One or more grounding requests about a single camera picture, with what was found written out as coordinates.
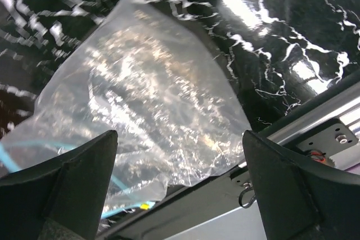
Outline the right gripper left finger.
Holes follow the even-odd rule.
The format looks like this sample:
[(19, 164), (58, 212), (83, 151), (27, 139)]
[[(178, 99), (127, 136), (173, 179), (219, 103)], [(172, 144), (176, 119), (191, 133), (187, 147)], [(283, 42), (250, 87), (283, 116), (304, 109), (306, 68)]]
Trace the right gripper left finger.
[(95, 239), (118, 134), (1, 177), (1, 239)]

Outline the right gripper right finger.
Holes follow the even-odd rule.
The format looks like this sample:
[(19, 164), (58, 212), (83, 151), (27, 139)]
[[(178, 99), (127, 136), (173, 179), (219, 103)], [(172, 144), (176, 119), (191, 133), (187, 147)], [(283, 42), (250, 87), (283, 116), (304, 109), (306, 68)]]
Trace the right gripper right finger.
[(359, 239), (359, 175), (249, 130), (242, 145), (267, 239)]

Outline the clear zip top bag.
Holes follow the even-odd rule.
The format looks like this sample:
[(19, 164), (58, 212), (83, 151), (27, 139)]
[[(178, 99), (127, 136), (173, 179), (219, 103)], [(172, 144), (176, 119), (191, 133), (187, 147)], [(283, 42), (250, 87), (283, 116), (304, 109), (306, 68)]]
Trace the clear zip top bag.
[(196, 185), (244, 160), (250, 125), (217, 58), (155, 1), (120, 0), (58, 68), (34, 115), (1, 140), (10, 172), (115, 130), (108, 218), (152, 207), (170, 185)]

